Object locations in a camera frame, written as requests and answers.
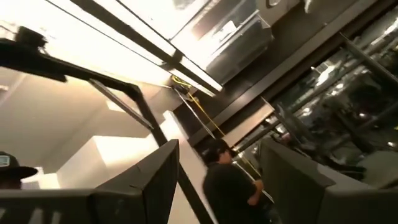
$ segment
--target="ceiling light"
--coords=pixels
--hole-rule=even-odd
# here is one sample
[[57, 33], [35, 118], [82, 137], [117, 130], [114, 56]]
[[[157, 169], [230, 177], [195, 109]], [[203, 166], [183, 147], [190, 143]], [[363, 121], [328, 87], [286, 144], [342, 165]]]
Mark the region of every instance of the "ceiling light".
[[388, 146], [390, 146], [390, 147], [396, 147], [396, 143], [394, 143], [394, 142], [387, 142], [387, 144], [388, 144]]
[[323, 71], [319, 77], [318, 77], [318, 81], [317, 84], [315, 86], [320, 86], [322, 85], [326, 80], [328, 80], [329, 78], [329, 74], [335, 69], [335, 66], [329, 66], [325, 71]]
[[282, 129], [282, 127], [277, 127], [276, 130], [277, 130], [279, 133], [284, 133], [284, 132], [285, 132], [285, 131]]

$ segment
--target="person in cap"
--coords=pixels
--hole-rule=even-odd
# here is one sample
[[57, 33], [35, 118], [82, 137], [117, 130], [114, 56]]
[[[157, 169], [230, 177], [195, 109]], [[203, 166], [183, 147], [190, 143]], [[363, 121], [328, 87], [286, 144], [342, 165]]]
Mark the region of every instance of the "person in cap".
[[20, 166], [11, 154], [0, 152], [0, 189], [20, 190], [21, 180], [37, 173], [33, 167]]
[[233, 151], [222, 139], [207, 142], [202, 156], [208, 165], [203, 192], [219, 224], [269, 223], [261, 180], [252, 182], [233, 165]]

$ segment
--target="bright light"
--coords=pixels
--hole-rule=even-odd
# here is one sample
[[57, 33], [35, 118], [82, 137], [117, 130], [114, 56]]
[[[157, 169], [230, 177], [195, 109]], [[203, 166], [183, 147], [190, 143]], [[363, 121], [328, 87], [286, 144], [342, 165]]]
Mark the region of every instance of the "bright light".
[[282, 127], [276, 127], [276, 130], [280, 133], [284, 133], [285, 131], [282, 129]]
[[329, 78], [329, 74], [335, 69], [335, 66], [329, 66], [325, 71], [323, 71], [319, 77], [318, 77], [318, 81], [317, 84], [315, 86], [320, 86], [322, 85], [326, 80], [328, 80]]
[[387, 142], [387, 144], [388, 144], [388, 146], [390, 146], [390, 147], [396, 147], [396, 143], [394, 143], [394, 142]]
[[392, 33], [394, 30], [396, 30], [398, 27], [398, 18], [395, 19], [395, 21], [391, 24], [391, 26], [389, 26], [386, 31], [384, 31], [384, 35], [389, 35], [390, 33]]

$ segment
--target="glass wall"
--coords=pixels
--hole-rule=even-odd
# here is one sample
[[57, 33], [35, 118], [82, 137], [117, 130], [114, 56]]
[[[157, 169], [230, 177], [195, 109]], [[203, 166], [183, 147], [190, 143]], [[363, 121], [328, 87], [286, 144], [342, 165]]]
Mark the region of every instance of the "glass wall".
[[398, 187], [398, 7], [310, 70], [271, 102], [277, 114], [238, 144], [236, 162], [261, 172], [256, 154], [270, 136], [374, 187]]

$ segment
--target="baseball cap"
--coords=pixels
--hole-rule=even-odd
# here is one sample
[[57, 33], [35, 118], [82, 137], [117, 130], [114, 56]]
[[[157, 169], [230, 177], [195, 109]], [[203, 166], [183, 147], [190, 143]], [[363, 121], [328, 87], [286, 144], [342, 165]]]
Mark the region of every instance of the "baseball cap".
[[209, 139], [205, 144], [205, 150], [202, 152], [202, 158], [205, 164], [217, 162], [220, 154], [229, 151], [232, 157], [235, 153], [229, 148], [228, 144], [222, 139]]
[[37, 169], [33, 167], [20, 166], [13, 155], [0, 152], [0, 178], [23, 179], [37, 172]]

